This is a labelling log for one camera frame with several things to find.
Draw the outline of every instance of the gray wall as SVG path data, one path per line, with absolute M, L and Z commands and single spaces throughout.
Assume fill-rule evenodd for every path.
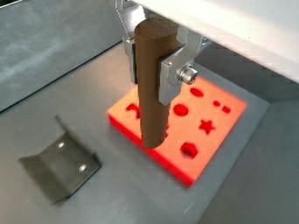
M 294 81 L 215 43 L 197 62 L 271 103 L 299 98 Z
M 271 105 L 201 224 L 299 223 L 299 100 Z
M 27 0 L 0 10 L 0 111 L 122 39 L 109 0 Z

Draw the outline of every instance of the white overhead panel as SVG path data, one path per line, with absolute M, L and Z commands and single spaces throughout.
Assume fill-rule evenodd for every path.
M 134 2 L 299 82 L 299 1 Z

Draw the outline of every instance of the orange block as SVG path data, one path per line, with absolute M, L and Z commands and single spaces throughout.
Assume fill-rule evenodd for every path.
M 111 124 L 134 141 L 147 155 L 190 186 L 211 161 L 247 103 L 203 78 L 174 99 L 167 138 L 155 149 L 142 145 L 138 89 L 107 111 Z

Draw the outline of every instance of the bolt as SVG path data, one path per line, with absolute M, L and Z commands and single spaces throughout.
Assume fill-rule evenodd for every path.
M 183 81 L 189 85 L 191 85 L 195 82 L 197 76 L 198 76 L 198 71 L 193 68 L 190 64 L 187 64 L 183 67 L 182 71 L 178 73 L 179 81 Z
M 65 146 L 65 142 L 59 143 L 59 148 L 62 148 Z
M 202 44 L 203 46 L 206 46 L 209 42 L 210 42 L 210 40 L 209 40 L 207 38 L 203 38 L 201 44 Z
M 79 171 L 81 171 L 81 172 L 85 172 L 85 171 L 87 170 L 87 168 L 89 168 L 89 167 L 87 167 L 86 165 L 83 165 L 83 166 L 79 168 Z

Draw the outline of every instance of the gray metal tabletop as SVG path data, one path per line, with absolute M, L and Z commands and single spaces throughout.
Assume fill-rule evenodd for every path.
M 186 188 L 109 123 L 106 111 L 134 87 L 118 45 L 0 114 L 0 223 L 198 223 L 269 106 L 198 69 L 247 101 L 247 110 L 194 186 Z M 54 205 L 18 160 L 42 152 L 63 134 L 57 115 L 98 153 L 103 167 Z

